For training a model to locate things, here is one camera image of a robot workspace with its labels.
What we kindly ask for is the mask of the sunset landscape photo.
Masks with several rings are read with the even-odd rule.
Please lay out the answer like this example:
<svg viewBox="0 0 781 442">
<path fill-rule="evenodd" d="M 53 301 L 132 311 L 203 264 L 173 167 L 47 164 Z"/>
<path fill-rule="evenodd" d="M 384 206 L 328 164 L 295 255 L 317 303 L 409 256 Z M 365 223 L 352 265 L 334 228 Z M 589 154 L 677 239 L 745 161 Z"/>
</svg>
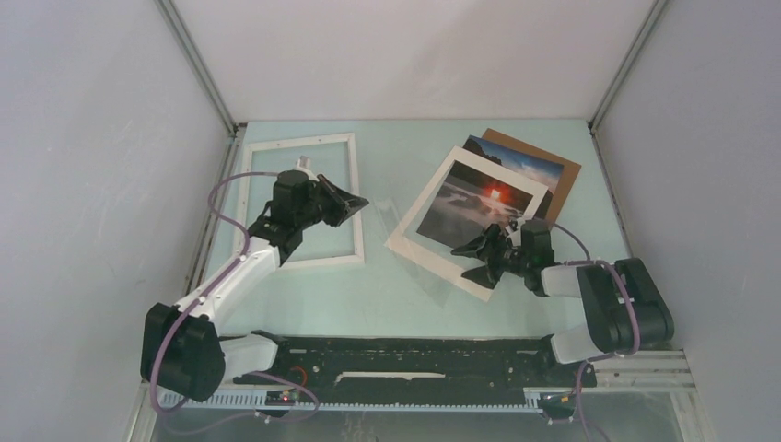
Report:
<svg viewBox="0 0 781 442">
<path fill-rule="evenodd" d="M 508 169 L 524 180 L 546 187 L 536 217 L 547 215 L 564 166 L 500 144 L 469 136 L 462 148 L 476 157 Z M 539 192 L 535 187 L 513 186 L 473 166 L 456 161 L 444 180 L 415 233 L 450 248 L 474 239 L 491 224 L 506 225 L 529 212 Z"/>
</svg>

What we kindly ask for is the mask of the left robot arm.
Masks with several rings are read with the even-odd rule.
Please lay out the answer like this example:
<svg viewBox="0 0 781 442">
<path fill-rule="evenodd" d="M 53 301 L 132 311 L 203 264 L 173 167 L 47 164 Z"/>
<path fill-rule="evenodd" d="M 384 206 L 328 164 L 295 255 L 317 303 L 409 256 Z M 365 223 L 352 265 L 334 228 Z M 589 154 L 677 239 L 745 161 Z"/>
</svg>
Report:
<svg viewBox="0 0 781 442">
<path fill-rule="evenodd" d="M 174 305 L 157 303 L 146 313 L 140 375 L 150 385 L 205 401 L 223 382 L 252 372 L 274 384 L 289 376 L 281 339 L 265 332 L 224 339 L 221 331 L 240 302 L 287 262 L 306 229 L 339 227 L 368 201 L 304 169 L 274 177 L 272 197 L 249 227 L 222 218 L 241 242 L 217 273 Z"/>
</svg>

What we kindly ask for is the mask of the white photo mat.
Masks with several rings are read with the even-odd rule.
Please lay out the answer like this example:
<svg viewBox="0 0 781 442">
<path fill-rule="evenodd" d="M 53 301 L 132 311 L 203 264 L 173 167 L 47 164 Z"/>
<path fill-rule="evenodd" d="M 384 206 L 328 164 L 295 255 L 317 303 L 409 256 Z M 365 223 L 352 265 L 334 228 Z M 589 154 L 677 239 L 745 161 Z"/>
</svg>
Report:
<svg viewBox="0 0 781 442">
<path fill-rule="evenodd" d="M 470 261 L 464 257 L 451 256 L 450 252 L 454 248 L 450 248 L 415 233 L 420 220 L 433 201 L 439 185 L 444 180 L 444 176 L 448 172 L 449 166 L 456 161 L 473 166 L 488 174 L 494 174 L 500 180 L 504 180 L 513 186 L 521 187 L 528 185 L 530 187 L 535 187 L 539 194 L 536 195 L 530 204 L 529 212 L 521 217 L 534 216 L 537 206 L 540 204 L 542 193 L 546 191 L 546 187 L 533 180 L 524 180 L 520 175 L 517 175 L 496 163 L 487 161 L 481 157 L 473 156 L 461 146 L 456 145 L 450 150 L 442 164 L 434 172 L 432 178 L 425 185 L 423 190 L 421 190 L 406 214 L 402 216 L 402 221 L 394 232 L 394 236 L 397 240 L 399 242 L 402 242 L 403 239 L 410 240 L 414 251 L 423 255 L 425 258 L 425 267 L 432 273 L 439 275 L 442 279 L 466 293 L 477 297 L 482 301 L 487 301 L 493 294 L 492 289 L 481 287 L 476 283 L 460 277 L 464 271 L 477 267 L 479 265 L 478 262 Z"/>
</svg>

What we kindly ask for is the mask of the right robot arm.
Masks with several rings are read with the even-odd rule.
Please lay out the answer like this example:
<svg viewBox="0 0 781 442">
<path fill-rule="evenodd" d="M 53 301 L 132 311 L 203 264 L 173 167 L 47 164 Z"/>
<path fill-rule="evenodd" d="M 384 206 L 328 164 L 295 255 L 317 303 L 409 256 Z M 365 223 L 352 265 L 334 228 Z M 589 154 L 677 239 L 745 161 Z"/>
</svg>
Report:
<svg viewBox="0 0 781 442">
<path fill-rule="evenodd" d="M 495 288 L 510 273 L 537 297 L 579 300 L 584 324 L 542 340 L 544 348 L 535 361 L 541 381 L 558 385 L 571 375 L 574 363 L 632 355 L 672 339 L 673 317 L 641 259 L 558 262 L 552 228 L 554 224 L 536 218 L 491 224 L 451 251 L 481 262 L 461 276 L 483 288 Z"/>
</svg>

